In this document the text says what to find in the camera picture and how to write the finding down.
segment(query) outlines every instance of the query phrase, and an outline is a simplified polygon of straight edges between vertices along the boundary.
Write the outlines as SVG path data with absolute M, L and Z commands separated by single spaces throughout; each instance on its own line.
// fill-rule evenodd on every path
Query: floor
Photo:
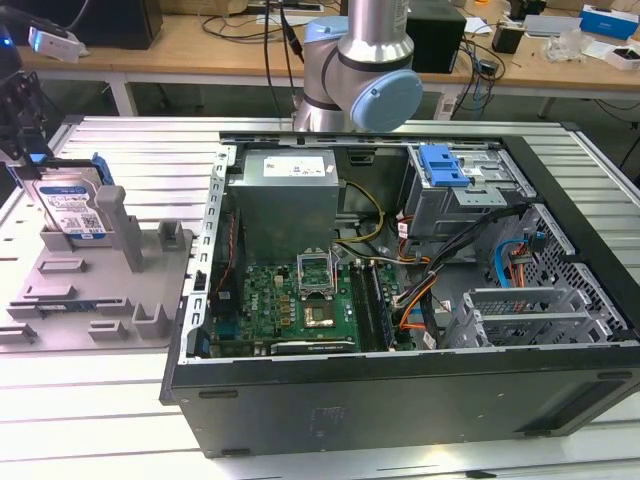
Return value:
M 96 82 L 47 81 L 44 90 L 48 97 L 46 112 L 50 118 L 48 134 L 55 132 L 68 114 L 115 115 L 116 108 L 104 84 Z M 268 89 L 233 86 L 190 86 L 154 84 L 134 85 L 134 96 L 140 115 L 273 117 L 275 109 Z M 277 97 L 284 115 L 293 110 L 288 89 L 277 89 Z M 414 118 L 430 119 L 435 111 L 437 96 L 425 94 Z M 542 102 L 538 97 L 495 97 L 487 106 L 481 120 L 536 122 Z M 633 102 L 609 102 L 616 107 L 629 108 Z M 465 105 L 472 107 L 470 101 Z M 622 161 L 630 146 L 640 135 L 631 122 L 640 121 L 640 107 L 609 113 L 593 101 L 559 99 L 550 111 L 548 121 L 577 123 L 583 132 L 616 164 Z M 473 112 L 460 110 L 458 120 L 473 120 Z M 637 148 L 625 168 L 632 179 L 640 174 L 640 148 Z M 0 172 L 0 204 L 11 191 L 11 180 Z

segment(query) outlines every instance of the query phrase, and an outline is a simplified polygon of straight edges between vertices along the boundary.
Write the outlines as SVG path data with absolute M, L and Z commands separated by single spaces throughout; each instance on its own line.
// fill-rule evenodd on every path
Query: green circuit board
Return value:
M 305 285 L 329 281 L 326 263 L 305 266 Z M 393 268 L 379 268 L 385 298 L 398 292 Z M 332 299 L 313 296 L 303 300 L 296 264 L 250 266 L 244 280 L 241 340 L 250 341 L 348 341 L 358 342 L 358 327 L 352 300 L 349 267 L 336 269 L 337 289 Z

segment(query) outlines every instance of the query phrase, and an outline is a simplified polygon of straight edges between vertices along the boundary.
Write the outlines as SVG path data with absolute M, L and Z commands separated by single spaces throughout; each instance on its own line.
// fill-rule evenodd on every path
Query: chip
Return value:
M 336 326 L 333 302 L 307 300 L 302 302 L 305 328 L 330 328 Z

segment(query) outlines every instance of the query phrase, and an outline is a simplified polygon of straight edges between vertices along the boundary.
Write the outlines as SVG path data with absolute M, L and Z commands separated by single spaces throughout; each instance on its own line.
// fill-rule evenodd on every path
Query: blue box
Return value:
M 626 40 L 638 28 L 640 20 L 633 13 L 611 10 L 603 12 L 591 5 L 585 5 L 580 12 L 582 23 L 580 29 L 584 32 L 598 33 L 609 37 Z

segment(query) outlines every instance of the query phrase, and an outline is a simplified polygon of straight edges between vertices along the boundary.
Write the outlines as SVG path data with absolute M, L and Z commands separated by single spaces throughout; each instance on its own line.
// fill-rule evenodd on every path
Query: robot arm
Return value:
M 351 0 L 349 18 L 309 23 L 297 131 L 388 132 L 416 112 L 422 81 L 411 70 L 408 0 Z
M 31 27 L 35 37 L 68 41 L 69 34 L 49 20 L 0 6 L 0 163 L 12 167 L 22 180 L 39 178 L 31 155 L 53 156 L 44 137 L 43 94 L 37 75 L 22 71 L 20 54 L 5 22 Z

